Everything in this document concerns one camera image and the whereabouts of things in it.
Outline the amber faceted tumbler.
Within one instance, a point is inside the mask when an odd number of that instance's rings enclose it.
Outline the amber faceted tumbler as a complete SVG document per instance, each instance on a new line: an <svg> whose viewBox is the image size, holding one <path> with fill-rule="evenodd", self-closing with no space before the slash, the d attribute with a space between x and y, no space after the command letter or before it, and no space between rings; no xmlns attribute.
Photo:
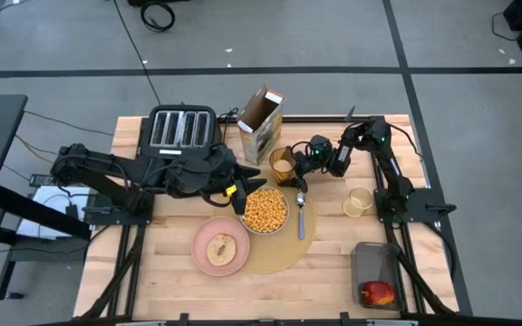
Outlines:
<svg viewBox="0 0 522 326"><path fill-rule="evenodd" d="M290 146L274 149L269 164L277 184L289 181L295 176L295 159Z"/></svg>

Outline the round woven tan placemat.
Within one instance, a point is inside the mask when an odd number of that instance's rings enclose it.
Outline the round woven tan placemat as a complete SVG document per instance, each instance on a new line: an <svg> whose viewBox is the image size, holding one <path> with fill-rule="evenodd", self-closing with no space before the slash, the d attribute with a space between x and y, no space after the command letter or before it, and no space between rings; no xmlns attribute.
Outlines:
<svg viewBox="0 0 522 326"><path fill-rule="evenodd" d="M271 172L261 177L266 184L246 201L246 213L238 216L233 208L216 208L214 216L237 220L249 235L249 254L242 270L249 273L277 273L297 263L309 250L317 227L317 216L309 196L305 196L305 239L298 239L298 190L280 187Z"/></svg>

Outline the bagel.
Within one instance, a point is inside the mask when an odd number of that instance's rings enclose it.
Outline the bagel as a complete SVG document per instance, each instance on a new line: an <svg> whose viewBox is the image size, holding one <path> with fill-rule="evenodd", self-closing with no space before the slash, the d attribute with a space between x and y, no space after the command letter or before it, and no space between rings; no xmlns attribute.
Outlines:
<svg viewBox="0 0 522 326"><path fill-rule="evenodd" d="M214 266L224 266L231 263L237 252L235 239L230 235L219 234L207 244L206 256Z"/></svg>

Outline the red apple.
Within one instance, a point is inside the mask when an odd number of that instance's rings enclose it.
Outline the red apple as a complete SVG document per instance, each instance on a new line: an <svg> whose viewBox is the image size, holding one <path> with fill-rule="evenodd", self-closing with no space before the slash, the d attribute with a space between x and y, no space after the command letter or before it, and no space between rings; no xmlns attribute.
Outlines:
<svg viewBox="0 0 522 326"><path fill-rule="evenodd" d="M394 287L383 281L369 281L362 284L361 302L367 306L386 306L395 302Z"/></svg>

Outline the pink plate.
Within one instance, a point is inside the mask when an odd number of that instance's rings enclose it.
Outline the pink plate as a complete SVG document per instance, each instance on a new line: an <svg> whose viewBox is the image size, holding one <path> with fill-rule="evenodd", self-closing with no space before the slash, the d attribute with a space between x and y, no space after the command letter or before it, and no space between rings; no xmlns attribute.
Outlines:
<svg viewBox="0 0 522 326"><path fill-rule="evenodd" d="M233 261L224 266L212 265L206 256L208 242L216 235L232 236L237 244L237 252ZM238 271L246 262L249 254L249 236L246 229L234 218L213 217L203 223L194 234L191 254L196 266L212 276L227 276Z"/></svg>

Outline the black four-slot toaster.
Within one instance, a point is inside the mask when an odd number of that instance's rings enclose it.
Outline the black four-slot toaster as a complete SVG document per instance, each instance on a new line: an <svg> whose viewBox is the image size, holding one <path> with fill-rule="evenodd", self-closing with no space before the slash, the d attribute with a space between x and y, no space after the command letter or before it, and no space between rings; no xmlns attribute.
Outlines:
<svg viewBox="0 0 522 326"><path fill-rule="evenodd" d="M210 107L159 105L141 121L137 157L204 158L221 140L218 116Z"/></svg>

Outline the panda cereal box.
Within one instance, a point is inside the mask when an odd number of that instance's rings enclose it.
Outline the panda cereal box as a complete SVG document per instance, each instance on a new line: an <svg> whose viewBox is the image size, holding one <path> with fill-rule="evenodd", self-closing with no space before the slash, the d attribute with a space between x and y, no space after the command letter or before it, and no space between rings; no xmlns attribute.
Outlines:
<svg viewBox="0 0 522 326"><path fill-rule="evenodd" d="M260 165L281 135L285 97L265 84L237 115L245 159Z"/></svg>

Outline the clear grey plastic bin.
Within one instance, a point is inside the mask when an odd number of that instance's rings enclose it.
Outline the clear grey plastic bin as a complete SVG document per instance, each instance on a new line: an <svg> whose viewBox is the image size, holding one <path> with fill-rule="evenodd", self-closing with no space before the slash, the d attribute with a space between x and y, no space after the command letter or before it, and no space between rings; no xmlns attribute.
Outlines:
<svg viewBox="0 0 522 326"><path fill-rule="evenodd" d="M398 273L397 250L390 244L360 242L352 252L352 292L355 304L363 308L400 312L404 308L401 279ZM369 281L390 283L395 302L386 306L367 306L361 302L362 284Z"/></svg>

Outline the spoon with lavender handle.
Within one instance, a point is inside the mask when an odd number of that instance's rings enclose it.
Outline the spoon with lavender handle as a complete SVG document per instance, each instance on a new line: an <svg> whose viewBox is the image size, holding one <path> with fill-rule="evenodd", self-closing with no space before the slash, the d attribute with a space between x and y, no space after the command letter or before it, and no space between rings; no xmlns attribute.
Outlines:
<svg viewBox="0 0 522 326"><path fill-rule="evenodd" d="M305 215L304 215L304 207L305 207L305 194L303 192L299 192L296 196L296 204L298 206L299 214L298 214L298 239L305 239Z"/></svg>

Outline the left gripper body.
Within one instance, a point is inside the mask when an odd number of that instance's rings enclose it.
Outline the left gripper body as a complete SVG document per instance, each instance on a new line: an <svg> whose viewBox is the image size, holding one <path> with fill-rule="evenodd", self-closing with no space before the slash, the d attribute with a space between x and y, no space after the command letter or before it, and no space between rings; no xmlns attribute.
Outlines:
<svg viewBox="0 0 522 326"><path fill-rule="evenodd" d="M180 157L169 172L169 194L184 198L222 193L234 184L236 163L226 145L210 147L204 157Z"/></svg>

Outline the white box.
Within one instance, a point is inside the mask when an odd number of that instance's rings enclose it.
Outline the white box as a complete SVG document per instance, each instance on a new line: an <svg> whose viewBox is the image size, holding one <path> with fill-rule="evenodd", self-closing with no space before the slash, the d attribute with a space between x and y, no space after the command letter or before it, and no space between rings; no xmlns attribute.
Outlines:
<svg viewBox="0 0 522 326"><path fill-rule="evenodd" d="M92 190L88 187L41 186L31 199L43 208L22 217L16 233L32 238L56 240L72 237L77 231L91 231L84 221L83 209L88 206Z"/></svg>

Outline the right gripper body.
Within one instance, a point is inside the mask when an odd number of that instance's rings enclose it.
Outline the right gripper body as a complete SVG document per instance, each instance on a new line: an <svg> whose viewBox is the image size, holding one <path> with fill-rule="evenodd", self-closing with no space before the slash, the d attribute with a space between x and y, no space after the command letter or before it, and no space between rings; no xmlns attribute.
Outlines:
<svg viewBox="0 0 522 326"><path fill-rule="evenodd" d="M309 141L303 141L304 149L295 153L295 173L304 176L319 170L322 174L329 171L334 155L331 141L321 135L314 135Z"/></svg>

